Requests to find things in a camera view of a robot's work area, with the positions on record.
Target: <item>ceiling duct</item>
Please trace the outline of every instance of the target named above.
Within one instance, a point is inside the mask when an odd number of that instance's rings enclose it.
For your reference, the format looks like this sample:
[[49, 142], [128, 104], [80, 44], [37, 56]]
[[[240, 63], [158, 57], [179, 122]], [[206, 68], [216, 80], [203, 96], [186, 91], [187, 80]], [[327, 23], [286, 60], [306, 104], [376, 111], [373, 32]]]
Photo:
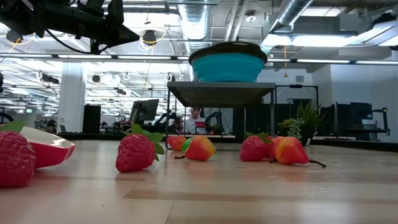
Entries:
[[201, 41], [208, 37], [210, 7], [197, 4], [178, 5], [181, 15], [183, 38], [190, 40], [185, 43], [185, 50], [190, 55], [197, 50], [208, 47]]
[[[294, 22], [301, 16], [313, 0], [284, 0], [280, 6], [280, 10], [267, 19], [263, 27], [263, 37], [266, 38], [270, 32], [292, 32]], [[262, 50], [268, 53], [273, 48], [273, 45], [265, 45], [264, 40], [261, 45]]]

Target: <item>man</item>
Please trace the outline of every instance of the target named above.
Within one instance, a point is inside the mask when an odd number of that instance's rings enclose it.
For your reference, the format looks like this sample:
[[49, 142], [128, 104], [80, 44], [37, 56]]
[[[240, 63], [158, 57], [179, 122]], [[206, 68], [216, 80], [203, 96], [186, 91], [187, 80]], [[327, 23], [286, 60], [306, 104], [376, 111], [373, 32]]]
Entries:
[[[196, 124], [195, 122], [205, 122], [204, 118], [200, 117], [200, 108], [191, 108], [191, 116], [184, 122], [182, 123], [183, 126], [183, 131], [187, 134], [196, 134], [195, 133], [195, 128]], [[196, 128], [196, 132], [198, 134], [206, 134], [206, 129], [205, 128]]]
[[2, 93], [2, 80], [4, 79], [2, 73], [0, 72], [0, 93]]

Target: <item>ceiling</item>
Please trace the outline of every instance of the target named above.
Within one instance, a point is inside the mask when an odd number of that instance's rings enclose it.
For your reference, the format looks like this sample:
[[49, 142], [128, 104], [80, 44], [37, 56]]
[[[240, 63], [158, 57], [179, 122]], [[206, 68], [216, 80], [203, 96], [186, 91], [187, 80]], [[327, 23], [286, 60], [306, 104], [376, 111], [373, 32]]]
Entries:
[[[131, 2], [145, 3], [148, 1], [124, 1], [126, 4]], [[210, 16], [210, 37], [212, 44], [224, 41], [226, 26], [229, 20], [232, 0], [218, 1], [218, 5], [211, 8]], [[266, 16], [271, 15], [279, 10], [282, 1], [251, 1], [247, 10], [255, 10], [256, 20], [247, 22], [243, 20], [241, 30], [239, 31], [239, 40], [248, 41], [255, 44], [261, 44], [263, 41], [261, 28], [264, 25]], [[153, 4], [163, 4], [161, 1], [153, 1]], [[350, 13], [357, 14], [364, 11], [372, 11], [381, 7], [391, 6], [396, 1], [370, 0], [370, 1], [339, 1], [339, 0], [314, 0], [311, 6], [302, 14], [303, 16], [325, 16], [336, 17], [340, 14]], [[147, 14], [147, 13], [125, 13], [124, 25], [142, 35], [145, 30], [155, 30], [157, 39], [159, 40], [152, 48], [145, 46], [141, 41], [130, 44], [119, 45], [108, 49], [103, 54], [116, 55], [186, 55], [185, 45], [183, 43], [183, 34], [180, 27], [180, 17], [176, 14]], [[14, 45], [6, 38], [6, 32], [9, 30], [4, 24], [0, 24], [0, 52], [12, 53], [30, 53], [30, 54], [74, 54], [71, 50], [65, 48], [56, 42], [50, 36], [38, 39], [33, 35], [24, 37], [21, 45]], [[61, 32], [53, 32], [59, 39], [66, 44], [84, 51], [90, 50], [90, 40], [82, 38], [74, 39], [74, 36]], [[383, 59], [387, 57], [390, 50], [388, 47], [352, 47], [349, 49], [348, 56], [344, 53], [347, 50], [336, 47], [299, 47], [286, 46], [286, 48], [274, 47], [269, 53], [273, 57], [300, 57], [300, 58], [345, 58], [356, 55], [363, 59]], [[275, 63], [272, 68], [280, 69], [283, 63]], [[292, 64], [289, 68], [307, 68], [310, 65]], [[124, 86], [136, 87], [137, 90], [129, 91], [128, 96], [131, 97], [150, 97], [156, 96], [164, 98], [165, 91], [142, 91], [148, 87], [164, 89], [170, 76], [174, 76], [176, 81], [189, 81], [188, 63], [116, 63], [116, 62], [83, 62], [83, 67], [88, 75], [88, 83], [86, 91], [86, 102], [102, 104], [103, 108], [126, 110], [126, 114], [132, 106], [132, 102], [110, 103], [109, 98], [95, 98], [95, 96], [115, 97], [119, 96], [115, 90], [95, 90], [96, 87], [106, 87], [109, 83], [95, 83], [92, 81], [93, 75], [101, 77], [112, 75], [119, 80], [117, 85], [121, 88]], [[40, 73], [45, 73], [62, 81], [62, 62], [41, 62], [33, 60], [20, 60], [17, 58], [5, 58], [0, 64], [1, 72], [5, 78], [5, 85], [24, 85], [24, 86], [45, 86], [48, 85], [38, 79]], [[41, 110], [41, 113], [56, 113], [58, 106], [59, 86], [54, 88], [11, 88], [3, 93], [3, 98], [31, 98], [46, 99], [53, 106], [54, 110]], [[27, 101], [0, 101], [1, 105], [26, 105]], [[164, 109], [165, 105], [159, 108], [159, 112]]]

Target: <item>computer monitor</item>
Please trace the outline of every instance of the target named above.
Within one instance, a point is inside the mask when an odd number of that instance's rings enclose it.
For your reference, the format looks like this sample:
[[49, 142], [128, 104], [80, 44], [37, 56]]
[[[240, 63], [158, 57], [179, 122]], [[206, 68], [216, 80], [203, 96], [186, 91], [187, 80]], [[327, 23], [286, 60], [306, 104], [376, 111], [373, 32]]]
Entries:
[[137, 110], [139, 110], [139, 114], [136, 114], [137, 118], [140, 121], [153, 121], [155, 120], [157, 106], [159, 104], [159, 99], [155, 100], [145, 100], [145, 101], [135, 101], [134, 105], [132, 106], [130, 121], [134, 117], [134, 114]]

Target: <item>ceiling pipe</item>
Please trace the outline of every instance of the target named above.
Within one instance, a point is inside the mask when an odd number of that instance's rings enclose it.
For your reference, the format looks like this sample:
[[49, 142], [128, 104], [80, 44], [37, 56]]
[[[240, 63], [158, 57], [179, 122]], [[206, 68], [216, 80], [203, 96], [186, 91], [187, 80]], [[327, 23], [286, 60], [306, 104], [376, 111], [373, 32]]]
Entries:
[[235, 41], [238, 38], [238, 33], [239, 30], [241, 29], [242, 21], [244, 18], [244, 15], [246, 13], [246, 9], [248, 8], [248, 4], [250, 3], [250, 0], [244, 0], [242, 9], [241, 9], [241, 14], [239, 15], [238, 22], [236, 23], [235, 29], [234, 29], [234, 34], [232, 35], [232, 41]]
[[262, 51], [269, 53], [272, 48], [275, 47], [264, 43], [270, 32], [292, 32], [294, 22], [301, 16], [301, 14], [303, 14], [312, 2], [313, 0], [284, 0], [278, 12], [267, 16], [262, 31], [262, 36], [264, 37], [261, 44]]
[[[185, 40], [206, 40], [209, 33], [210, 6], [196, 4], [178, 5], [181, 15], [181, 28]], [[190, 55], [208, 47], [205, 43], [185, 43], [185, 50]]]
[[231, 35], [232, 26], [234, 26], [236, 12], [238, 11], [239, 0], [234, 0], [231, 10], [231, 17], [229, 18], [228, 28], [225, 33], [224, 41], [229, 40], [229, 36]]

